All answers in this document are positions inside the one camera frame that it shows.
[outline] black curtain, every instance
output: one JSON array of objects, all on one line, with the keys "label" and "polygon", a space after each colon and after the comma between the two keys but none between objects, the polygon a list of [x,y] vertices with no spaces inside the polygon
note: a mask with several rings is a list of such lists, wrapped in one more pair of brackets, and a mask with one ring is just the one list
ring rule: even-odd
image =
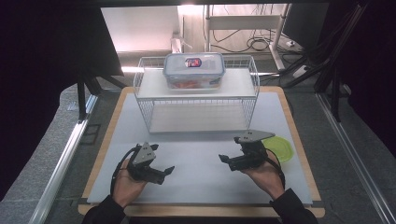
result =
[{"label": "black curtain", "polygon": [[396,156],[396,3],[371,1],[337,64],[349,103]]},{"label": "black curtain", "polygon": [[48,129],[61,92],[78,75],[122,72],[100,8],[8,1],[0,10],[2,199]]}]

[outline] plastic food container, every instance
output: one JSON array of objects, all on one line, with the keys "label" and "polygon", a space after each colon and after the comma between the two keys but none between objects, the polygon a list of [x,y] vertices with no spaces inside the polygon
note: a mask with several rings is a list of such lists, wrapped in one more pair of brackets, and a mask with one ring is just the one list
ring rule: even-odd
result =
[{"label": "plastic food container", "polygon": [[172,90],[215,90],[224,73],[224,59],[219,53],[168,54],[163,68]]}]

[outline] container lid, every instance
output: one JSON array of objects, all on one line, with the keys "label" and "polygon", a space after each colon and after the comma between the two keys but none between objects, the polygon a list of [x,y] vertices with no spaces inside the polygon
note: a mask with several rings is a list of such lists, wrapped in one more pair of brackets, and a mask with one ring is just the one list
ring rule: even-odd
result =
[{"label": "container lid", "polygon": [[215,52],[168,54],[163,68],[166,76],[223,76],[224,73],[224,59],[220,53]]}]

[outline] wrist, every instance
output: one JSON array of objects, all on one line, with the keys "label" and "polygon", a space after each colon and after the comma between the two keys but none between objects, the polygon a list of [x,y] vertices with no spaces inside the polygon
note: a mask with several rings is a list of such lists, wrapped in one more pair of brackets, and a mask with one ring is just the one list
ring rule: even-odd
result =
[{"label": "wrist", "polygon": [[123,200],[123,199],[119,199],[115,196],[113,196],[113,200],[115,203],[117,203],[119,206],[121,206],[122,208],[125,208],[128,205],[128,202]]},{"label": "wrist", "polygon": [[271,196],[271,198],[273,200],[276,200],[277,198],[279,198],[284,193],[285,193],[285,190],[281,189],[281,188],[268,190],[268,194]]}]

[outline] hand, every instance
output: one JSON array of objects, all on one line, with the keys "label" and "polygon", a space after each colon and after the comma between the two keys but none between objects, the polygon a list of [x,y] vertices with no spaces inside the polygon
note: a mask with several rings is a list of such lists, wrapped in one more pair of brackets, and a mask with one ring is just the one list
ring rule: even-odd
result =
[{"label": "hand", "polygon": [[146,181],[136,181],[131,178],[126,170],[128,162],[129,159],[122,163],[113,191],[114,201],[123,208],[133,202],[147,184]]},{"label": "hand", "polygon": [[[267,150],[267,153],[269,159],[279,164],[273,152]],[[279,173],[276,168],[267,161],[257,168],[247,169],[241,172],[248,175],[254,183],[256,183],[260,189],[267,192],[273,200],[276,200],[285,192]]]}]

